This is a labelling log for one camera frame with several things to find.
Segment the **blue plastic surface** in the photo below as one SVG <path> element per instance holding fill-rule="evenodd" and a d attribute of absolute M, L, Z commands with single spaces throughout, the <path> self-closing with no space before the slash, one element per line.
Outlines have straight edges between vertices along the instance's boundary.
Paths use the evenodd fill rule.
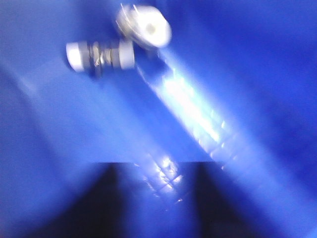
<path fill-rule="evenodd" d="M 199 237 L 196 167 L 178 164 L 201 161 L 259 235 L 316 237 L 317 2 L 125 3 L 161 10 L 172 41 L 102 79 L 72 71 L 65 44 L 118 39 L 119 2 L 0 3 L 0 237 L 62 213 L 94 162 L 131 163 L 127 237 Z"/>

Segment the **blue panel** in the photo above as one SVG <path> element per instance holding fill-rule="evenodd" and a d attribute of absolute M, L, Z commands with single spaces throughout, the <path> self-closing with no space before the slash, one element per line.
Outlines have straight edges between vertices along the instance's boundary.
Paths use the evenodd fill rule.
<path fill-rule="evenodd" d="M 197 167 L 179 167 L 215 162 L 259 234 L 315 237 L 316 1 L 126 2 L 156 5 L 172 41 L 101 79 L 72 71 L 65 44 L 117 42 L 119 2 L 0 3 L 0 236 L 62 213 L 107 169 L 95 162 L 130 163 L 128 237 L 198 236 Z"/>

